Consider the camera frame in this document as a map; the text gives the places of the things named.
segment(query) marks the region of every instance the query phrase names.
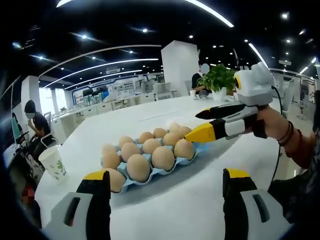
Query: green plant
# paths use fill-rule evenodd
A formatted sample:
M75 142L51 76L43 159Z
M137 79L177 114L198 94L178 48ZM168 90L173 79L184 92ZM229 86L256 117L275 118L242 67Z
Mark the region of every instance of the green plant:
M234 70L227 69L223 64L212 67L207 74L204 74L198 81L198 86L205 86L213 91L220 91L226 87L231 91L235 87Z

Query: white table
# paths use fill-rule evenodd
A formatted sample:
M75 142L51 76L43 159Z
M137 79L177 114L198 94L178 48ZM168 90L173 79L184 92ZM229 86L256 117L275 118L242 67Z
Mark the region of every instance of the white table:
M205 122L195 118L196 113L221 104L212 99L192 100L186 96L86 119L60 149L69 179L57 185L45 172L37 187L35 199L41 208L42 226L50 221L52 208L68 192L75 192L86 174L101 169L104 143L116 145L122 135L138 138L142 132L168 127L173 121L194 128ZM280 109L276 99L271 106ZM277 141L257 138L252 133L229 141L221 139L191 165L146 186L135 187L124 194L112 194L111 239L224 239L223 169L243 169L258 188L268 189L278 149Z

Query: window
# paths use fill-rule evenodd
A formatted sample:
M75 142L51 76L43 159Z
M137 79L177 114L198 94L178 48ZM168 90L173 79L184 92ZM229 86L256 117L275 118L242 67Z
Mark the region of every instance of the window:
M56 114L54 108L54 102L52 99L52 93L50 88L39 88L39 97L40 97L40 104L41 104L41 111L42 114L46 114L51 112L51 115Z
M67 109L65 90L60 89L60 88L56 88L55 89L55 97L56 97L56 104L58 105L59 111L61 112L62 108Z

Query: ceiling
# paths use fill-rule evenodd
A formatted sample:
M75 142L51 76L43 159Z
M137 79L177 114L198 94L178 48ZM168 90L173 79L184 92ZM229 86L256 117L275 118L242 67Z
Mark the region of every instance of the ceiling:
M19 6L11 1L1 21L5 23L0 58L5 85L19 75L38 76L59 63L92 51L127 45L161 45L163 48L173 40L196 44L202 63L221 61L233 69L236 69L237 60L236 55L230 53L234 51L241 66L260 61L248 43L258 49L269 68L283 69L279 60L287 60L292 63L285 67L288 71L300 72L319 56L320 34L316 19L319 6L315 3L200 1L234 27L228 27L185 0L73 0L59 8L56 8L59 0L21 1ZM288 19L281 18L281 14L287 12ZM13 43L19 43L22 49L13 47ZM102 51L69 61L45 75L59 79L97 65L142 58L159 60L120 63L114 67L124 68L122 72L154 70L159 73L162 71L162 48L126 47ZM97 67L66 77L64 82L58 81L50 87L65 88L101 77L105 72L106 66ZM315 77L315 67L309 67L304 74ZM42 80L40 86L48 83Z

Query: potted plant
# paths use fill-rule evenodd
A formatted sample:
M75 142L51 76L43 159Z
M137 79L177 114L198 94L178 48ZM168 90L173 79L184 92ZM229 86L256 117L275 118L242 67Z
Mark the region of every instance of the potted plant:
M214 100L224 101L227 91L232 91L235 88L234 75L234 70L227 69L223 64L218 64L202 76L198 81L198 86L211 89Z

